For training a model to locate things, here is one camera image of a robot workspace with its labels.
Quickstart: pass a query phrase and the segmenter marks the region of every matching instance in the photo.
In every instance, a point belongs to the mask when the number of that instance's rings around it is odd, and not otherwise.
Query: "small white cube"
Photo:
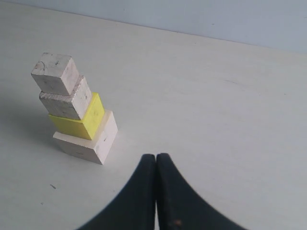
[[[86,79],[80,75],[70,96],[41,92],[39,99],[51,115],[82,120],[92,99]]]
[[[71,56],[43,53],[31,72],[43,92],[70,95],[79,77]]]
[[[60,132],[55,132],[53,138],[65,153],[97,164],[103,164],[117,131],[113,112],[106,110],[93,140],[77,138]]]

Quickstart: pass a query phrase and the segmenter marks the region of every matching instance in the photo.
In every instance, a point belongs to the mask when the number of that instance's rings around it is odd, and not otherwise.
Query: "white table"
[[[53,142],[43,52],[72,55],[114,111],[105,165]],[[75,229],[160,152],[242,226],[306,229],[305,55],[0,3],[0,98],[0,229]]]

